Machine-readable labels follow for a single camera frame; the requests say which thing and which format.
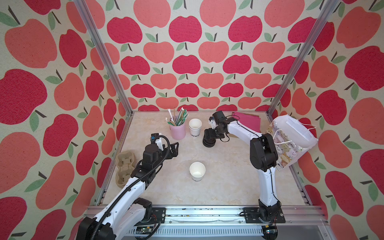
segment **apple wallpaper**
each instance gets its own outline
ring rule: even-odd
[[[340,1],[274,114],[316,126],[318,145],[295,166],[338,240],[384,239],[383,7]]]
[[[127,114],[73,1],[0,1],[0,38],[0,240],[72,240]]]
[[[265,111],[324,4],[321,0],[96,1],[105,14],[99,34],[134,111],[182,106],[190,111]],[[99,13],[91,1],[88,7],[98,25]],[[327,28],[314,52],[330,44],[333,24]],[[104,68],[96,54],[91,59],[97,69]],[[304,63],[297,81],[308,74]],[[285,98],[287,106],[291,96]]]

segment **white paper cup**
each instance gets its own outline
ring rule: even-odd
[[[189,167],[189,172],[192,175],[192,179],[198,182],[203,178],[205,174],[205,166],[201,162],[194,162]]]
[[[192,137],[198,137],[200,135],[202,122],[200,119],[194,118],[189,121],[189,130]]]

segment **white plastic bag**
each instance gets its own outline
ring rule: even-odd
[[[276,117],[267,129],[273,136],[278,160],[276,168],[282,170],[294,164],[317,144],[317,138],[297,119],[289,115]]]

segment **beige table surface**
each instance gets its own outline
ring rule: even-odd
[[[187,123],[192,118],[203,122],[200,136],[187,134],[182,140],[174,140],[170,135],[165,118],[168,112],[136,112],[128,130],[121,151],[131,150],[136,162],[142,159],[146,145],[150,144],[152,133],[160,132],[171,143],[179,142],[179,155],[165,160],[161,171],[140,196],[153,204],[164,205],[258,205],[260,187],[256,169],[249,160],[249,146],[238,138],[231,137],[229,142],[216,141],[214,147],[203,146],[204,129],[209,127],[208,119],[212,113],[190,112]],[[269,125],[265,113],[253,113],[260,116],[260,131],[265,133]],[[206,173],[200,182],[192,180],[189,166],[193,162],[202,162]],[[121,191],[115,183],[115,168],[103,204],[108,204]],[[296,182],[289,169],[276,170],[277,198],[282,205],[305,205]]]

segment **pink pencil holder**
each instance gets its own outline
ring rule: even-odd
[[[185,137],[185,123],[180,126],[169,125],[169,129],[173,139],[181,140]]]

